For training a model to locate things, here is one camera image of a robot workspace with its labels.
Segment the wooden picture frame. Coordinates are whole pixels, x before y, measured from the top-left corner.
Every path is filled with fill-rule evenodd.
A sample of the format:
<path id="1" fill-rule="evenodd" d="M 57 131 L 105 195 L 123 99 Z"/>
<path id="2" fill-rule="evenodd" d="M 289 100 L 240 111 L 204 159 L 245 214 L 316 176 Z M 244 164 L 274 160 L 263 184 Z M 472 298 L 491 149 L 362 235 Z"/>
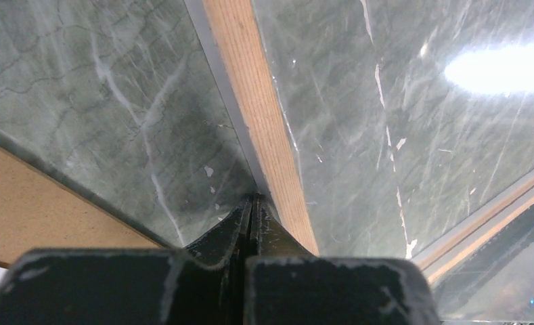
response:
<path id="1" fill-rule="evenodd" d="M 186 5 L 260 192 L 291 237 L 318 254 L 251 2 Z M 434 282 L 533 204 L 534 169 L 411 260 Z"/>

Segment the clear acrylic sheet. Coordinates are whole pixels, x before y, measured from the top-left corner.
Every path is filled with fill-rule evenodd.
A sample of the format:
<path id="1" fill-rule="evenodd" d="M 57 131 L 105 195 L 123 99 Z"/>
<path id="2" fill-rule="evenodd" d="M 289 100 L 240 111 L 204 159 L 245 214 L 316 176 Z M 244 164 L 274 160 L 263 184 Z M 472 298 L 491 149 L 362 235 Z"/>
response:
<path id="1" fill-rule="evenodd" d="M 410 258 L 534 169 L 534 1 L 255 1 L 319 252 Z"/>

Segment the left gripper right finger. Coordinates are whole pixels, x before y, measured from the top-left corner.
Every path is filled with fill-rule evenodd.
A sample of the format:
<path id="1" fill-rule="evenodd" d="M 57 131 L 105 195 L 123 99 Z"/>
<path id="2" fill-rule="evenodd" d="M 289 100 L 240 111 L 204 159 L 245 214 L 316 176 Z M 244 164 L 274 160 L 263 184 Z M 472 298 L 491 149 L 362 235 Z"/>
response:
<path id="1" fill-rule="evenodd" d="M 317 257 L 253 198 L 245 262 L 245 324 L 439 324 L 429 284 L 411 261 Z"/>

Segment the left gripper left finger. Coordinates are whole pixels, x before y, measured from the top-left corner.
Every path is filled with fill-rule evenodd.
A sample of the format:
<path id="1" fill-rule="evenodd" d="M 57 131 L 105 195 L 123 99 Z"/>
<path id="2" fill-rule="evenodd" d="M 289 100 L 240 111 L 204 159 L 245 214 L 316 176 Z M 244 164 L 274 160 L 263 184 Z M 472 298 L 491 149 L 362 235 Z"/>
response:
<path id="1" fill-rule="evenodd" d="M 184 248 L 38 248 L 0 281 L 0 324 L 241 324 L 254 198 Z"/>

